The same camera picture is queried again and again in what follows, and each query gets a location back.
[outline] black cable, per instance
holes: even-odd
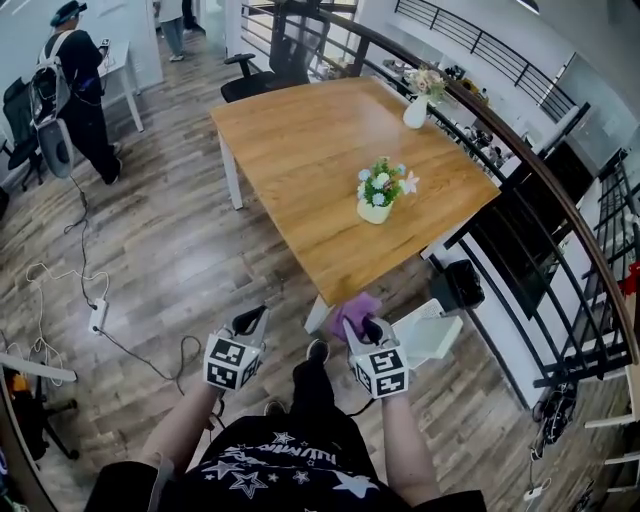
[[[147,361],[146,359],[140,357],[137,354],[134,354],[133,352],[131,352],[130,350],[128,350],[127,348],[125,348],[123,345],[121,345],[113,336],[111,336],[109,333],[103,331],[102,329],[100,329],[97,326],[93,327],[93,330],[96,332],[99,332],[100,334],[104,335],[107,337],[107,339],[113,343],[114,345],[116,345],[120,350],[126,352],[128,355],[130,355],[131,357],[133,357],[134,359],[137,359],[138,361],[140,361],[141,363],[146,364],[149,368],[151,368],[154,372],[156,372],[160,378],[162,380],[165,380],[167,382],[175,382],[176,387],[178,388],[178,391],[180,391],[180,394],[182,396],[184,396],[184,390],[182,389],[182,386],[180,385],[180,377],[182,377],[182,374],[184,373],[185,369],[191,364],[193,363],[196,359],[198,359],[198,357],[200,356],[200,353],[202,352],[202,342],[196,338],[195,336],[191,336],[191,335],[186,335],[183,336],[182,340],[180,341],[180,367],[178,368],[177,373],[175,374],[175,376],[171,377],[171,376],[167,376],[164,373],[162,373],[160,370],[158,370],[158,368],[156,368],[153,363],[151,363],[150,361]],[[187,359],[185,357],[185,352],[184,352],[184,347],[185,347],[185,343],[188,339],[192,339],[195,340],[195,342],[198,344],[198,350],[196,350],[196,352],[189,358]],[[225,428],[227,428],[225,426],[225,424],[223,423],[223,421],[220,419],[220,416],[222,416],[222,413],[224,413],[224,407],[225,407],[225,403],[224,400],[222,398],[220,398],[219,400],[220,402],[220,411],[216,414],[214,412],[211,412],[211,416],[213,416],[216,421],[220,424],[220,426],[222,427],[222,429],[224,430]],[[213,424],[210,425],[210,431],[213,431],[213,429],[215,428],[215,426]]]
[[[87,196],[85,195],[83,190],[80,188],[80,185],[78,185],[78,182],[73,178],[73,176],[69,176],[69,177],[71,178],[71,181],[73,181],[73,184],[76,186],[76,188],[78,189],[78,192],[80,193],[80,201],[82,201],[82,207],[84,208],[84,213],[82,214],[82,218],[79,221],[75,222],[74,224],[69,224],[66,228],[64,228],[64,234],[67,235],[73,228],[84,223],[84,226],[82,227],[82,234],[80,235],[80,246],[82,248],[82,272],[80,273],[80,287],[82,288],[82,295],[84,295],[84,300],[87,301],[87,306],[89,306],[93,310],[96,310],[98,309],[98,306],[96,306],[91,302],[91,300],[89,299],[89,296],[87,295],[87,291],[85,290],[85,287],[84,287],[84,273],[87,269],[87,252],[84,247],[84,234],[87,231],[87,228],[89,227],[89,218],[88,218],[89,202],[87,201]]]
[[[356,416],[360,416],[364,411],[366,411],[369,407],[371,407],[373,405],[373,402],[375,402],[376,399],[372,398],[371,400],[369,400],[367,402],[367,405],[365,405],[362,409],[360,409],[358,412],[354,412],[353,414],[347,414],[347,416],[349,418],[355,418]]]

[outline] black office chair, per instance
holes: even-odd
[[[18,78],[4,93],[4,115],[9,121],[13,132],[14,149],[7,151],[9,157],[9,170],[15,169],[29,160],[29,170],[22,179],[22,190],[27,190],[27,180],[36,171],[38,183],[42,185],[42,155],[36,153],[38,149],[38,137],[31,123],[31,103],[29,100],[29,86]]]
[[[20,432],[33,460],[40,460],[49,447],[49,443],[42,438],[43,431],[47,433],[49,438],[68,459],[77,460],[80,457],[80,453],[77,450],[67,449],[58,434],[53,430],[49,423],[49,418],[64,411],[77,409],[78,403],[75,400],[69,400],[63,404],[57,404],[55,407],[45,408],[44,403],[47,398],[42,393],[42,377],[38,376],[35,396],[31,394],[29,389],[22,389],[22,386],[19,390],[16,390],[14,378],[21,379],[16,371],[5,369],[5,381],[11,395],[13,412],[16,415]]]
[[[309,83],[309,64],[316,53],[322,51],[330,28],[330,24],[318,16],[318,4],[319,0],[284,0],[274,4],[269,55],[273,71],[252,74],[249,61],[255,57],[253,53],[226,59],[225,64],[239,63],[243,75],[222,86],[222,96],[227,103]]]

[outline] white cable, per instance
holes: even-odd
[[[65,274],[62,274],[60,276],[55,277],[53,274],[51,274],[51,271],[47,268],[47,266],[42,262],[35,263],[33,265],[30,265],[29,268],[27,268],[27,271],[25,273],[25,277],[27,278],[27,282],[34,283],[38,287],[38,291],[40,292],[40,316],[38,317],[38,330],[40,332],[40,336],[33,343],[33,345],[31,345],[31,347],[29,348],[29,356],[28,356],[27,360],[28,361],[31,360],[31,353],[32,352],[39,353],[44,348],[44,364],[49,365],[49,361],[51,359],[54,359],[55,357],[57,357],[58,358],[58,362],[60,363],[60,369],[63,370],[64,367],[62,365],[62,358],[60,357],[60,353],[55,348],[53,348],[51,345],[49,345],[46,342],[46,340],[44,339],[44,332],[42,331],[42,318],[44,316],[44,292],[42,291],[42,287],[40,286],[40,283],[38,281],[36,281],[35,279],[31,279],[29,277],[29,272],[34,267],[42,267],[42,268],[44,268],[45,272],[47,273],[47,275],[49,276],[49,278],[52,281],[58,281],[59,279],[62,279],[63,277],[70,276],[71,274],[75,274],[76,276],[78,276],[81,279],[84,279],[85,281],[93,281],[94,279],[104,275],[107,278],[107,286],[106,286],[106,288],[104,290],[104,293],[102,294],[102,300],[106,299],[107,292],[109,291],[109,274],[107,274],[106,272],[98,272],[97,274],[95,274],[95,275],[93,275],[91,277],[87,277],[87,276],[83,277],[81,274],[79,274],[75,270],[70,270],[69,272],[66,272]],[[9,349],[13,345],[16,345],[16,344],[12,343],[11,345],[9,345],[9,347],[7,347],[6,351],[9,352]],[[62,381],[61,380],[56,380],[56,379],[49,379],[49,380],[56,387],[62,386]]]

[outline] floor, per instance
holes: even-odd
[[[265,364],[259,378],[227,397],[224,420],[230,423],[260,414],[271,398],[291,396],[290,372],[309,342],[302,323],[315,290],[245,181],[245,208],[231,207],[208,109],[223,101],[220,86],[239,70],[210,55],[197,34],[187,37],[184,62],[169,63],[164,41],[160,46],[166,81],[137,100],[144,133],[135,130],[125,106],[107,112],[110,131],[125,144],[121,181],[106,187],[86,162],[75,172],[90,204],[87,273],[109,273],[106,330],[170,374],[177,371],[183,335],[205,343],[231,309],[266,303],[272,316]],[[62,232],[81,213],[72,184],[49,175],[41,187],[14,191],[0,222],[0,328],[25,354],[38,337],[40,307],[25,270],[38,261],[54,274],[80,269],[80,232]],[[393,320],[428,298],[432,272],[416,256],[367,291],[383,299],[382,313]],[[34,275],[44,283],[45,337],[79,376],[77,383],[49,389],[52,400],[74,397],[79,403],[55,427],[81,451],[70,462],[52,446],[39,464],[58,508],[78,511],[100,468],[134,456],[180,395],[173,383],[87,332],[90,311],[77,279],[52,282],[42,272]],[[100,296],[104,282],[88,284],[87,291]],[[368,397],[348,372],[345,346],[335,339],[331,344],[327,369],[337,402],[353,412]],[[198,364],[187,368],[183,386],[200,378],[199,372]],[[468,319],[451,353],[416,374],[411,400],[444,491],[480,488],[489,510],[526,508],[527,447],[537,425]],[[617,429],[586,431],[581,423],[619,414],[626,402],[624,382],[581,386],[574,423],[534,466],[536,483],[552,479],[537,510],[571,508],[619,440]],[[379,404],[357,421],[384,477]],[[208,433],[199,451],[207,442]]]

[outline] wooden handrail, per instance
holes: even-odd
[[[629,347],[629,353],[634,364],[640,362],[638,344],[635,338],[633,323],[629,317],[624,298],[618,288],[618,284],[611,273],[607,260],[602,253],[598,242],[591,233],[589,226],[578,212],[573,201],[566,193],[558,179],[551,173],[544,162],[527,146],[518,135],[490,108],[485,106],[478,98],[466,90],[458,82],[450,79],[440,70],[434,68],[430,63],[424,62],[395,41],[388,37],[360,25],[351,20],[336,16],[333,13],[320,10],[318,16],[334,25],[344,28],[362,38],[367,38],[371,43],[388,51],[395,57],[411,64],[415,68],[426,66],[440,74],[446,81],[446,90],[457,101],[464,105],[471,113],[479,118],[487,128],[497,135],[502,142],[517,156],[521,162],[528,165],[530,169],[542,180],[547,189],[553,194],[564,210],[567,221],[571,224],[576,236],[580,240],[584,250],[589,255],[593,267],[602,277],[602,283],[607,294],[611,298],[611,304],[616,316],[620,321],[620,330],[624,340]]]

